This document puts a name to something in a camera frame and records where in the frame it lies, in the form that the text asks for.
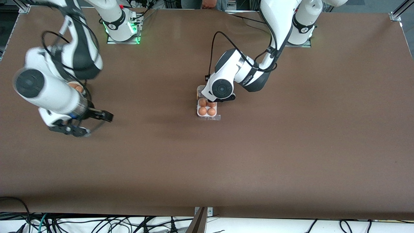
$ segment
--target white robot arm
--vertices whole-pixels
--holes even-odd
[[[103,20],[103,24],[111,36],[116,41],[126,41],[133,35],[137,34],[137,30],[131,25],[137,23],[137,13],[127,8],[121,8],[116,0],[86,0],[99,13]]]
[[[72,41],[67,44],[31,48],[26,53],[24,67],[16,73],[14,88],[28,102],[39,107],[39,113],[52,131],[74,136],[86,136],[89,131],[73,126],[73,119],[95,118],[111,122],[113,115],[97,110],[91,102],[67,82],[95,78],[102,69],[102,59],[93,32],[86,24],[77,0],[41,0],[38,4],[59,9],[65,16],[59,34],[69,29]]]
[[[340,6],[346,1],[347,0],[326,0],[325,2],[333,6]],[[292,21],[295,21],[294,15],[297,7],[299,4],[301,4],[301,6],[308,6],[311,4],[311,8],[318,7],[318,2],[320,2],[320,6],[322,6],[321,0],[261,0],[260,13],[271,32],[271,42],[265,52],[266,54],[263,61],[258,64],[255,60],[244,55],[238,49],[227,50],[217,62],[214,73],[208,78],[207,84],[202,90],[202,94],[210,102],[234,100],[236,96],[233,92],[233,82],[240,84],[249,92],[261,90],[266,84],[270,72],[276,68],[277,59],[282,53],[288,39],[291,37],[291,34],[295,33],[301,36],[301,33],[296,32],[301,30],[298,28],[300,25],[298,25],[298,27],[292,26]],[[308,21],[311,19],[311,21],[313,21],[311,23],[313,27],[318,16],[308,16],[308,13],[305,10],[303,10],[303,13],[300,12],[301,7],[298,9],[297,14],[303,15],[300,18],[301,20]]]

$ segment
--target brown table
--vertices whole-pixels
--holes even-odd
[[[107,45],[96,11],[84,12],[104,61],[94,104],[114,121],[90,138],[53,133],[15,93],[27,49],[63,21],[32,8],[0,64],[0,195],[36,212],[414,219],[414,63],[387,14],[322,14],[312,48],[286,48],[262,91],[236,86],[222,120],[201,121],[213,34],[255,57],[269,43],[258,23],[160,10],[140,45]],[[214,63],[229,48],[219,36]]]

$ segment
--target plastic egg tray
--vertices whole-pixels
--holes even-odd
[[[205,114],[205,115],[200,115],[199,113],[198,113],[198,110],[201,108],[201,106],[200,106],[200,100],[206,100],[207,101],[207,106],[205,107],[206,109],[207,109],[207,113]],[[205,98],[200,98],[200,99],[198,99],[197,100],[197,115],[199,116],[199,117],[215,117],[216,115],[217,115],[217,103],[215,103],[216,104],[216,106],[214,106],[213,108],[216,110],[216,113],[214,114],[214,115],[212,115],[212,116],[210,116],[209,114],[208,114],[208,110],[211,108],[211,107],[209,107],[208,106],[208,100],[207,99],[205,99]]]

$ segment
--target egg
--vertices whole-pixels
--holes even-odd
[[[75,88],[75,90],[77,90],[78,92],[82,93],[83,92],[83,87],[82,86],[77,86]]]
[[[207,112],[210,116],[214,116],[216,114],[216,110],[214,108],[209,108]]]
[[[200,107],[205,107],[207,106],[207,100],[206,99],[200,99],[198,101],[198,105],[200,105]]]
[[[204,116],[207,113],[207,109],[205,107],[201,107],[198,109],[198,114],[200,114],[200,116]]]
[[[208,103],[208,106],[209,106],[209,107],[211,107],[211,108],[214,108],[214,107],[216,106],[216,103],[210,103],[210,102],[209,102],[209,103]]]
[[[73,87],[73,88],[79,87],[79,85],[78,85],[78,84],[76,84],[76,83],[69,83],[68,85],[69,85],[70,87]]]

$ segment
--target wire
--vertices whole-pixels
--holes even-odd
[[[43,224],[43,221],[45,220],[45,217],[46,217],[46,215],[47,215],[48,213],[45,213],[44,215],[43,215],[43,217],[42,217],[42,219],[40,220],[40,223],[39,223],[39,229],[37,230],[37,233],[40,233],[41,232],[41,229],[42,229],[42,224]]]
[[[22,201],[20,198],[17,198],[17,197],[3,196],[3,197],[0,197],[0,199],[13,199],[13,200],[16,200],[16,201],[23,204],[23,206],[24,206],[24,208],[26,209],[26,212],[27,212],[26,222],[29,224],[29,232],[31,232],[30,231],[30,227],[31,227],[30,212],[29,212],[29,208],[27,207],[26,203],[24,201]]]
[[[101,121],[97,126],[95,126],[93,129],[91,129],[91,131],[89,133],[93,133],[96,130],[98,130],[99,128],[101,128],[104,125],[105,121]]]
[[[113,225],[110,223],[110,227],[109,227],[108,233],[109,233],[109,232],[112,232],[112,230],[113,230],[113,229],[114,229],[117,225],[120,225],[120,226],[124,226],[124,227],[126,227],[126,228],[128,229],[128,233],[131,233],[131,230],[130,230],[130,228],[129,228],[128,226],[121,224],[121,223],[122,223],[123,221],[125,221],[126,219],[128,219],[128,217],[125,217],[123,220],[121,220],[121,221],[119,221],[119,222],[115,223],[115,224],[114,224],[115,226],[113,226]]]
[[[308,231],[306,231],[305,233],[310,233],[311,232],[311,230],[312,230],[312,228],[313,228],[313,225],[315,225],[315,223],[316,223],[316,221],[317,221],[318,219],[315,219],[314,221],[313,221],[313,223],[310,225],[310,227],[309,227],[309,229],[308,229]]]
[[[233,45],[233,47],[239,52],[239,54],[240,54],[240,56],[243,58],[243,60],[245,61],[245,62],[247,62],[247,64],[249,64],[251,67],[255,67],[254,65],[252,65],[250,62],[249,62],[249,60],[247,59],[247,57],[241,52],[241,50],[236,46],[236,44],[234,44],[233,43],[233,41],[224,33],[224,32],[222,32],[222,31],[217,31],[215,34],[214,34],[214,37],[213,37],[213,41],[212,41],[212,43],[211,43],[211,54],[210,54],[210,65],[209,65],[209,68],[208,68],[208,74],[210,75],[211,74],[211,64],[212,64],[212,62],[213,62],[213,48],[214,48],[214,41],[215,41],[215,39],[216,39],[216,36],[217,36],[217,34],[221,34],[221,35],[223,35],[232,45]],[[264,72],[264,73],[268,73],[268,72],[272,72],[272,71],[274,71],[274,70],[276,70],[276,68],[277,68],[277,64],[274,62],[268,69],[261,69],[261,68],[259,68],[259,67],[257,67],[258,68],[258,71],[261,71],[261,72]]]
[[[108,222],[106,223],[106,224],[108,224],[108,223],[110,223],[111,221],[109,220],[109,218],[106,218],[106,219],[104,219],[104,220],[102,220],[100,223],[98,223],[93,229],[92,229],[92,231],[91,231],[91,233],[94,233],[94,231],[95,231],[95,229],[96,228],[98,228],[98,226],[101,224],[101,223],[103,223],[105,220],[108,220]]]
[[[255,57],[254,61],[257,61],[257,59],[259,57],[261,57],[263,54],[265,54],[267,52],[267,50],[264,50],[261,54],[257,55],[257,57]]]
[[[45,219],[44,223],[46,225],[46,232],[51,233],[52,231],[51,231],[51,225],[49,224],[49,220]]]
[[[157,12],[159,9],[155,9],[153,12],[151,12],[151,14],[149,14],[147,17],[145,17],[145,19],[143,19],[142,21],[144,22],[145,20],[147,20],[149,17],[151,17],[151,15],[153,15],[155,12]]]
[[[178,219],[178,220],[174,220],[174,222],[190,221],[190,220],[192,220],[192,218]],[[152,229],[154,229],[156,227],[161,227],[161,226],[164,226],[165,224],[172,223],[172,222],[173,221],[169,221],[169,222],[165,222],[165,223],[161,223],[161,224],[155,225],[155,226],[151,227],[150,229],[148,229],[147,231],[144,231],[143,233],[148,233],[150,230],[152,230]]]
[[[396,220],[398,222],[402,222],[402,223],[414,223],[414,222],[407,222],[407,221],[403,221],[403,220]]]
[[[46,51],[46,52],[50,55],[50,57],[52,58],[52,60],[57,61],[57,62],[60,62],[60,63],[61,63],[61,65],[62,65],[62,67],[64,67],[64,68],[67,68],[67,69],[69,69],[69,70],[74,70],[74,71],[82,71],[82,70],[87,70],[87,69],[89,69],[89,68],[91,68],[92,66],[94,66],[94,65],[95,65],[95,64],[94,64],[94,62],[95,62],[95,61],[98,59],[98,57],[99,57],[99,49],[100,49],[100,47],[99,47],[98,38],[97,38],[97,36],[95,35],[95,33],[92,31],[92,29],[91,29],[88,25],[86,25],[84,22],[82,22],[80,19],[78,19],[78,18],[76,18],[76,17],[73,17],[73,15],[69,15],[69,17],[70,17],[72,20],[77,21],[78,23],[82,24],[82,26],[86,27],[86,29],[88,29],[88,31],[91,33],[92,38],[93,38],[93,41],[94,41],[95,46],[96,46],[96,56],[95,56],[95,58],[93,59],[93,62],[92,62],[90,65],[85,66],[85,67],[82,67],[82,68],[74,68],[74,67],[69,67],[69,66],[66,66],[65,64],[63,64],[63,62],[62,62],[62,61],[59,61],[59,60],[55,57],[55,55],[53,55],[53,54],[52,54],[52,52],[51,52],[51,51],[47,48],[46,43],[45,43],[45,36],[46,36],[46,34],[48,34],[48,33],[52,33],[52,34],[54,34],[54,35],[56,35],[56,36],[58,36],[58,37],[60,37],[60,38],[64,39],[67,43],[69,43],[69,41],[68,41],[67,39],[65,39],[62,35],[59,35],[59,34],[57,34],[57,33],[53,32],[53,31],[44,31],[44,32],[42,32],[42,35],[41,35],[41,42],[42,42],[43,49],[44,49],[44,50],[45,50],[45,51]]]
[[[341,220],[341,221],[339,221],[339,227],[341,228],[341,230],[342,230],[344,233],[348,233],[348,232],[346,232],[346,231],[342,228],[342,222],[345,222],[345,224],[348,226],[349,233],[352,233],[352,229],[351,229],[351,227],[349,226],[348,222],[347,222],[347,221],[345,221],[345,220]]]
[[[366,230],[366,233],[369,233],[369,230],[371,230],[371,225],[372,225],[372,221],[369,219],[369,225],[368,225],[368,229]]]
[[[259,22],[259,23],[262,23],[262,24],[266,24],[266,22],[263,22],[263,21],[260,21],[260,20],[255,20],[255,19],[251,19],[251,18],[246,18],[246,17],[243,17],[243,16],[238,16],[238,15],[233,15],[234,17],[238,17],[238,18],[242,18],[242,19],[247,19],[247,20],[251,20],[251,21],[255,21],[255,22]]]
[[[151,9],[151,7],[149,7],[146,11],[144,11],[144,13],[142,13],[142,15],[136,17],[135,19],[139,19],[139,18],[143,17],[144,14],[147,13],[150,9]]]
[[[154,219],[155,217],[145,217],[145,219],[138,225],[138,227],[133,231],[133,233],[137,233],[137,231],[139,231],[143,226],[144,226],[144,224],[146,224],[147,222],[149,222],[150,220],[152,220],[152,219]]]

